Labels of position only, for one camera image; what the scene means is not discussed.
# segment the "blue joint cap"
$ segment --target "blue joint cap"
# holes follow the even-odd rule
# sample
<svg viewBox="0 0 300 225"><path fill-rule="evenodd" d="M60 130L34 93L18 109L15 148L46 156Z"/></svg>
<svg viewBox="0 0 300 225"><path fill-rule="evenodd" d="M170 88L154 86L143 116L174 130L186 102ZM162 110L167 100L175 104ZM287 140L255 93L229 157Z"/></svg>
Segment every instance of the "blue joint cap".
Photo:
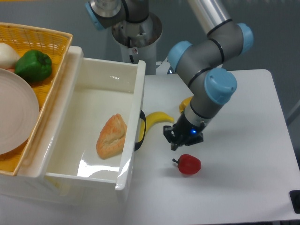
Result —
<svg viewBox="0 0 300 225"><path fill-rule="evenodd" d="M223 68L215 68L207 73L204 79L204 88L210 99L219 105L230 100L238 83L232 73Z"/></svg>
<svg viewBox="0 0 300 225"><path fill-rule="evenodd" d="M96 27L97 30L105 30L105 28L101 25L99 20L96 18L93 10L90 8L90 5L88 2L84 4L86 11L88 12L90 19L92 20L94 26Z"/></svg>
<svg viewBox="0 0 300 225"><path fill-rule="evenodd" d="M238 23L237 25L241 28L241 30L243 32L244 43L243 43L243 49L241 52L241 54L243 54L252 47L252 45L254 43L254 37L253 37L252 30L246 24Z"/></svg>
<svg viewBox="0 0 300 225"><path fill-rule="evenodd" d="M174 71L176 71L177 65L183 55L183 53L192 46L191 43L188 41L180 41L173 48L169 51L168 54L168 62L170 63L171 67Z"/></svg>

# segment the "gray floor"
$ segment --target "gray floor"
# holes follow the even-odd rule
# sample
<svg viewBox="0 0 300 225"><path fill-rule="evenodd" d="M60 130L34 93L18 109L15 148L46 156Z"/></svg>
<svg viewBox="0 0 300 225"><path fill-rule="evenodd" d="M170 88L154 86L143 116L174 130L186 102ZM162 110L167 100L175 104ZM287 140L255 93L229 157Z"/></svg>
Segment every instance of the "gray floor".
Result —
<svg viewBox="0 0 300 225"><path fill-rule="evenodd" d="M120 50L109 30L96 31L84 9L87 0L41 0L1 2L0 21L69 32L72 45L85 57L121 61ZM227 70L267 69L272 75L286 116L300 99L300 0L224 0L232 19L249 25L254 47L224 64ZM164 60L171 47L188 40L206 39L186 0L150 0L150 10L163 24L157 60ZM289 127L297 158L300 158L300 118Z"/></svg>

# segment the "white drawer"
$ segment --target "white drawer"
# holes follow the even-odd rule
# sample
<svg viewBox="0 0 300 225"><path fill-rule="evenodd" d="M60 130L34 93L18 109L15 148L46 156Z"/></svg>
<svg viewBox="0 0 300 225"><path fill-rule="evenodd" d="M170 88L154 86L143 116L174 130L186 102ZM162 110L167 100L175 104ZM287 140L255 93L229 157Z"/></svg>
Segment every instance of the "white drawer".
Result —
<svg viewBox="0 0 300 225"><path fill-rule="evenodd" d="M70 47L73 54L79 54L79 50ZM83 58L78 68L79 71L63 79L53 113L42 126L40 140L33 146L36 149L25 160L18 176L52 183L53 190L55 185L111 189L118 201L124 202L139 132L145 63ZM116 113L127 124L123 153L103 160L96 152L96 142L104 124Z"/></svg>

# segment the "green bell pepper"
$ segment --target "green bell pepper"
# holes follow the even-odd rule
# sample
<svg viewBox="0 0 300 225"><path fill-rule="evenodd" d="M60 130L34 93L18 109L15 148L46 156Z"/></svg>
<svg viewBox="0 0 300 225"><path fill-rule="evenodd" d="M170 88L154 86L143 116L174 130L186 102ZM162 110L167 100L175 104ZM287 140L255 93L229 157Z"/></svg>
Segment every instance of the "green bell pepper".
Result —
<svg viewBox="0 0 300 225"><path fill-rule="evenodd" d="M52 73L52 61L39 50L29 50L15 65L15 74L27 82L43 81Z"/></svg>

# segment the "drawer handle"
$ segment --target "drawer handle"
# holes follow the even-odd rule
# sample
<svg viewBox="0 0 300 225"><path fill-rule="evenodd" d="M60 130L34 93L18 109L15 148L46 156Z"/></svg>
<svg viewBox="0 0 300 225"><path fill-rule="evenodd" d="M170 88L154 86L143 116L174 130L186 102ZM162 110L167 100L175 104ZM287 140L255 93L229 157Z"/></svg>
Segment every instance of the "drawer handle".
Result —
<svg viewBox="0 0 300 225"><path fill-rule="evenodd" d="M140 147L141 147L141 145L142 145L142 143L143 143L143 141L144 141L144 138L145 138L145 134L146 134L146 116L145 116L145 113L141 110L141 113L140 113L140 118L144 121L144 123L145 123L145 126L144 126L144 134L143 134L143 136L142 136L142 139L139 141L139 142L136 142L135 143L135 151L136 150L138 150Z"/></svg>

